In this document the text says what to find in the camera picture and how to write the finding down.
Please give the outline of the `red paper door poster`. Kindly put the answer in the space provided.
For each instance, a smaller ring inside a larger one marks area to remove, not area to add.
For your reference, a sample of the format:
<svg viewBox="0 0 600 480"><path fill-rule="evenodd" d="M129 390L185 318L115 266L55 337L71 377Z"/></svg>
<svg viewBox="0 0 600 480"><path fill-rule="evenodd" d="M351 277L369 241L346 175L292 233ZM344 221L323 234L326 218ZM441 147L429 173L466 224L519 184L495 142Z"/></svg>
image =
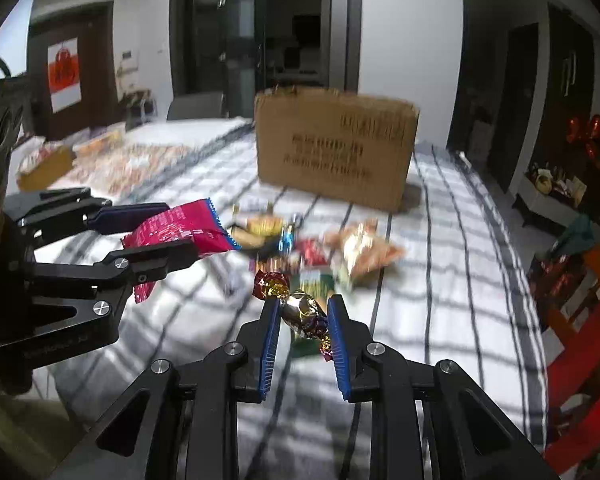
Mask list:
<svg viewBox="0 0 600 480"><path fill-rule="evenodd" d="M47 87L52 113L82 101L78 40L71 38L46 50Z"/></svg>

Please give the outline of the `green cloth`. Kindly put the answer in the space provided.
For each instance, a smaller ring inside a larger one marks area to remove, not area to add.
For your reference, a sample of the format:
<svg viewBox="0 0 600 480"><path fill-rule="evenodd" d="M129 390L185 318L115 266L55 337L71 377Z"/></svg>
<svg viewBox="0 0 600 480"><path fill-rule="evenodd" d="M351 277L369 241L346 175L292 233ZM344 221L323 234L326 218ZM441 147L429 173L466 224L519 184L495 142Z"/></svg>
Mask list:
<svg viewBox="0 0 600 480"><path fill-rule="evenodd" d="M592 221L587 214L570 223L552 247L553 257L582 254L592 249L596 243Z"/></svg>

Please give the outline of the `gold foil candy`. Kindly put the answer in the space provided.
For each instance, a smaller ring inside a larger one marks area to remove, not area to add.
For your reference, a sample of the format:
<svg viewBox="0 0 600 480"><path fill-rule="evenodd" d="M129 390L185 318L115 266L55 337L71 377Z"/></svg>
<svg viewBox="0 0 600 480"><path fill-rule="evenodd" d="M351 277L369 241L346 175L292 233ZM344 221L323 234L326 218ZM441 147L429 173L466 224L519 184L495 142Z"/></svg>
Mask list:
<svg viewBox="0 0 600 480"><path fill-rule="evenodd" d="M280 315L291 330L303 340L317 342L317 351L326 362L332 360L327 314L308 292L291 286L288 274L257 270L254 274L253 296L261 300L275 298Z"/></svg>

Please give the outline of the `red wooden chair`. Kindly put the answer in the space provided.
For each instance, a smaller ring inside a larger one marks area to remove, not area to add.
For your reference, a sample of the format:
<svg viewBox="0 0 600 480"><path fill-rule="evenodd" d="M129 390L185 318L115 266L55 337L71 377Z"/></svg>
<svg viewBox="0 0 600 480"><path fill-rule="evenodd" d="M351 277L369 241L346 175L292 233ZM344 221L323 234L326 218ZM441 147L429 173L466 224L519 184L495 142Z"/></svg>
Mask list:
<svg viewBox="0 0 600 480"><path fill-rule="evenodd" d="M547 367L550 440L544 458L563 474L600 448L600 245L535 260L529 284L542 329L562 344Z"/></svg>

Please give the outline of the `red heart balloons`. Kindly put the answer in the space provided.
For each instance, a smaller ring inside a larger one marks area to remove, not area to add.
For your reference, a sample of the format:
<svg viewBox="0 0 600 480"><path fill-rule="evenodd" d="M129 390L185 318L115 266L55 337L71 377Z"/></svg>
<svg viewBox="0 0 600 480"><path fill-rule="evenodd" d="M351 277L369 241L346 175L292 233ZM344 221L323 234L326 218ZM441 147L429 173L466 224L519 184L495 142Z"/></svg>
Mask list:
<svg viewBox="0 0 600 480"><path fill-rule="evenodd" d="M566 141L569 145L583 148L588 160L600 169L600 114L571 117L567 122Z"/></svg>

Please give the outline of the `patterned floral placemat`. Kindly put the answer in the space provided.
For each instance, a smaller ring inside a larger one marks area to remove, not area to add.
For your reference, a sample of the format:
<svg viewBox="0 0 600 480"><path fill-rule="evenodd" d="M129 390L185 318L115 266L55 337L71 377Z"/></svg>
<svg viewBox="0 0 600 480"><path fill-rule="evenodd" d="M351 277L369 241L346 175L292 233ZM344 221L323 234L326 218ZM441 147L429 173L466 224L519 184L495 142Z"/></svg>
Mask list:
<svg viewBox="0 0 600 480"><path fill-rule="evenodd" d="M184 145L130 144L77 154L68 174L48 188L82 186L119 198L192 153L193 150Z"/></svg>

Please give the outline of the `white low cabinet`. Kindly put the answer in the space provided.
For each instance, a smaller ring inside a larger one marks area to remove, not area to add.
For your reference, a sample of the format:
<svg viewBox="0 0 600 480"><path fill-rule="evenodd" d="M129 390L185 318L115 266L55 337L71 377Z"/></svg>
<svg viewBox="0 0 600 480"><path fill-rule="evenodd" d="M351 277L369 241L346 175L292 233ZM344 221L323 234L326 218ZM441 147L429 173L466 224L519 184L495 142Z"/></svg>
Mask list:
<svg viewBox="0 0 600 480"><path fill-rule="evenodd" d="M580 216L572 197L555 190L544 194L528 176L518 184L513 208L520 212L524 226L536 226L553 234L560 234Z"/></svg>

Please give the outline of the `pile of mixed snacks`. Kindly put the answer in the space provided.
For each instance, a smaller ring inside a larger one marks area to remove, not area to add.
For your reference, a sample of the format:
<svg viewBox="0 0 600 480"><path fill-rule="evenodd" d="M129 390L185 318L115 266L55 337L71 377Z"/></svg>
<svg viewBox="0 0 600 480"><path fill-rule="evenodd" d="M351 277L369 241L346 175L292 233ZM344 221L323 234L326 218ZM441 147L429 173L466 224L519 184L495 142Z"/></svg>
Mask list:
<svg viewBox="0 0 600 480"><path fill-rule="evenodd" d="M250 216L233 221L230 236L247 258L250 270L283 272L291 278L291 286L308 292L316 300L325 301L336 294L336 278L327 247L318 237L301 234L303 218L298 214L285 219L273 212L268 203L264 209L250 208Z"/></svg>

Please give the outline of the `brown cardboard box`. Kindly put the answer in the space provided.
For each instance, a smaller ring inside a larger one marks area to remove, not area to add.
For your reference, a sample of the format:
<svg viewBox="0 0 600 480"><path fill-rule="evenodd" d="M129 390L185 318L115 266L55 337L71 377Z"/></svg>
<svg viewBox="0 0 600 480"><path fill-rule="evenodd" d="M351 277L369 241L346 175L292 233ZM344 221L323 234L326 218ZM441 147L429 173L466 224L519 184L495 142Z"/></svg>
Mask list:
<svg viewBox="0 0 600 480"><path fill-rule="evenodd" d="M418 120L407 101L313 87L262 91L254 98L258 177L394 214Z"/></svg>

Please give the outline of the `tan fortune biscuit packet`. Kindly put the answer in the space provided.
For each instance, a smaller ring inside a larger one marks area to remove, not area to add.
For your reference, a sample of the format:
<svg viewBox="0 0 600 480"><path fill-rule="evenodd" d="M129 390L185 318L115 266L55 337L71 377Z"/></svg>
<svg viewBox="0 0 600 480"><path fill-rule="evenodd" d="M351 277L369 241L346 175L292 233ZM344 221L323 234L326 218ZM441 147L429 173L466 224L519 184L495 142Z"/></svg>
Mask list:
<svg viewBox="0 0 600 480"><path fill-rule="evenodd" d="M323 243L335 252L332 268L338 280L348 287L405 256L403 248L378 235L375 219L351 224L338 232L326 232Z"/></svg>

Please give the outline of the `checkered tablecloth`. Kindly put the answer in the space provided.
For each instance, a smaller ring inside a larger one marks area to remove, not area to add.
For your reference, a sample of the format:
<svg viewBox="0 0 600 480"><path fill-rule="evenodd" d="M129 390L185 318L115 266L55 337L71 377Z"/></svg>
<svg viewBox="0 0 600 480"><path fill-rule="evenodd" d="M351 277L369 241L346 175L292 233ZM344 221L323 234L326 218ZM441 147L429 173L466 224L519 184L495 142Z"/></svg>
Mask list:
<svg viewBox="0 0 600 480"><path fill-rule="evenodd" d="M210 198L225 224L271 206L296 218L291 285L318 301L341 295L351 318L404 358L452 360L538 448L546 441L545 356L526 272L498 207L464 159L419 145L396 214L262 183L248 129L189 155L131 194L172 206ZM33 395L82 426L98 419L153 360L203 358L235 338L262 304L256 265L214 255L130 302L115 344L37 370ZM364 479L370 407L353 405L312 340L280 330L270 393L238 408L244 479Z"/></svg>

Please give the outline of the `glass sliding door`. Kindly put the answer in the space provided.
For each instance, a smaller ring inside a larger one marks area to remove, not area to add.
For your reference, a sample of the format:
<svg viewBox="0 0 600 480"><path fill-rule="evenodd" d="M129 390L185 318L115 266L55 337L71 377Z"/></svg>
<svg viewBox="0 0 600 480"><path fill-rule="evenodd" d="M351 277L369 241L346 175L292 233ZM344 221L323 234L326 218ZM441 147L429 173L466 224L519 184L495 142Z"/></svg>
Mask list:
<svg viewBox="0 0 600 480"><path fill-rule="evenodd" d="M222 92L250 117L268 88L356 91L361 22L362 0L170 0L172 101Z"/></svg>

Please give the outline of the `pink snack packet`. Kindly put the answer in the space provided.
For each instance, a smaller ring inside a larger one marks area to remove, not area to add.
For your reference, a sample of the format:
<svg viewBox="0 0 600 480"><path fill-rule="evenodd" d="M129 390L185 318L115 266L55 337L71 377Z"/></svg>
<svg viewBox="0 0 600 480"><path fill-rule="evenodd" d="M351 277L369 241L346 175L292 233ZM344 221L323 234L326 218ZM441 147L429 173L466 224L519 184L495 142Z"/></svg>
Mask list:
<svg viewBox="0 0 600 480"><path fill-rule="evenodd" d="M209 197L168 209L141 223L122 238L124 249L191 240L199 257L240 248L224 229Z"/></svg>

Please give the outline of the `grey dining chair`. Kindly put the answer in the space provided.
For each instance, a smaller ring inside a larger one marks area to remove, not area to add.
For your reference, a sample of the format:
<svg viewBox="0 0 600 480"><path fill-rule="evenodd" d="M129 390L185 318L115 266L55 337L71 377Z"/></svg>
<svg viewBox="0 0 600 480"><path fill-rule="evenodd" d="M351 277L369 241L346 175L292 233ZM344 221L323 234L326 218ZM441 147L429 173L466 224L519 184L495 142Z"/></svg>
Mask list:
<svg viewBox="0 0 600 480"><path fill-rule="evenodd" d="M169 106L166 120L219 119L224 116L224 94L211 91L177 96Z"/></svg>

